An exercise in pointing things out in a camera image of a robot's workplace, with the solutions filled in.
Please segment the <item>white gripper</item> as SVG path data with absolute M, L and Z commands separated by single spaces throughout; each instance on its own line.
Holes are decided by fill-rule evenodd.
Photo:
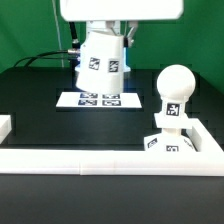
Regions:
M 124 46 L 134 43 L 140 20 L 178 19 L 184 11 L 184 0 L 59 0 L 66 21 L 107 21 L 106 28 L 116 35 L 114 21 L 126 21 Z

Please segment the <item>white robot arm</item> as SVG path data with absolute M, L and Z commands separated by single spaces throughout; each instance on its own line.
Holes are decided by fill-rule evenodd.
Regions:
M 60 12 L 67 22 L 85 22 L 90 32 L 120 34 L 120 23 L 128 22 L 130 31 L 123 37 L 122 69 L 126 66 L 126 48 L 139 21 L 176 20 L 184 11 L 184 0 L 60 0 Z

